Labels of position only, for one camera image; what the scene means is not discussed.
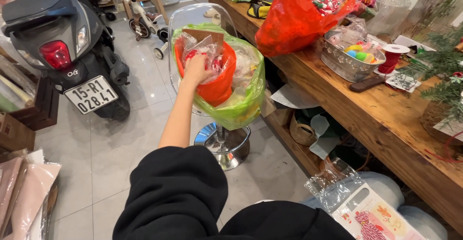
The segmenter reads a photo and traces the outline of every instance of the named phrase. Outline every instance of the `hand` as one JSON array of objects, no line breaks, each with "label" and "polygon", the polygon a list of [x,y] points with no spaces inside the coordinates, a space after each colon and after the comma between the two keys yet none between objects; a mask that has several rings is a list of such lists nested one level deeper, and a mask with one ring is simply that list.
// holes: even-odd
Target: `hand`
[{"label": "hand", "polygon": [[206,55],[195,55],[193,58],[187,59],[185,62],[185,74],[182,82],[187,82],[195,88],[205,79],[211,76],[211,70],[205,70],[204,62],[207,59]]}]

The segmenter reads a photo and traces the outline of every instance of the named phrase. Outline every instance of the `motorcycle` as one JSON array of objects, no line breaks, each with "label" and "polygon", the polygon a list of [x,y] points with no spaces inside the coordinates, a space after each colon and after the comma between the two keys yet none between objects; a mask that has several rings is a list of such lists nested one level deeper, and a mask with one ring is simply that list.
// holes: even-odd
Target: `motorcycle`
[{"label": "motorcycle", "polygon": [[3,6],[3,34],[82,114],[124,120],[130,104],[121,86],[129,67],[114,53],[114,37],[78,0],[15,0]]}]

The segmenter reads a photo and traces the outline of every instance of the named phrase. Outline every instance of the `scooter logo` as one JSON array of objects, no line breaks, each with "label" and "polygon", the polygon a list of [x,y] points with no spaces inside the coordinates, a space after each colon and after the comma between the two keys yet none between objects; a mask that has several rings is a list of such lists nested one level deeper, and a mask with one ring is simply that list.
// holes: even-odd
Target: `scooter logo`
[{"label": "scooter logo", "polygon": [[96,30],[98,30],[98,22],[96,22],[95,28],[92,30],[92,33],[96,34]]}]

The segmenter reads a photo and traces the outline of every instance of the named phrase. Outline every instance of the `wooden table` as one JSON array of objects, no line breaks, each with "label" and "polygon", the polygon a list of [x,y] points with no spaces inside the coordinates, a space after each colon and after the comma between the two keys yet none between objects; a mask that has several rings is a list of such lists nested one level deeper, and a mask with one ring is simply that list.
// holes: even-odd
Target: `wooden table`
[{"label": "wooden table", "polygon": [[[237,31],[255,45],[254,36],[263,20],[246,15],[249,4],[229,0],[209,2],[223,6]],[[463,234],[463,164],[444,162],[425,152],[425,149],[443,152],[443,143],[431,137],[420,124],[428,101],[420,98],[418,90],[431,86],[433,80],[424,82],[413,94],[396,92],[385,85],[354,93],[348,89],[349,82],[321,61],[320,53],[318,42],[302,52],[270,60]],[[318,157],[308,147],[296,145],[287,127],[280,127],[271,117],[266,122],[310,174],[318,171]]]}]

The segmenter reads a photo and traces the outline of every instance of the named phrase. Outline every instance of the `red plastic bag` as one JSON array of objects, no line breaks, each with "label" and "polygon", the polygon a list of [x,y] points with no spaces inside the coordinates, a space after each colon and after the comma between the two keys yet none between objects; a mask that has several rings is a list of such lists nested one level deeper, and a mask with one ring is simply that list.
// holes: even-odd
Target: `red plastic bag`
[{"label": "red plastic bag", "polygon": [[344,19],[355,3],[346,0],[336,14],[322,16],[313,0],[273,0],[256,33],[258,49],[266,57],[299,51]]},{"label": "red plastic bag", "polygon": [[[180,77],[183,78],[183,70],[185,66],[182,62],[182,55],[184,49],[184,39],[177,38],[175,42],[175,55],[177,60],[178,71]],[[232,47],[226,42],[222,46],[222,67],[223,71],[220,75],[212,82],[198,85],[196,92],[200,95],[208,104],[213,107],[217,107],[232,95],[232,81],[233,74],[236,68],[236,54]]]}]

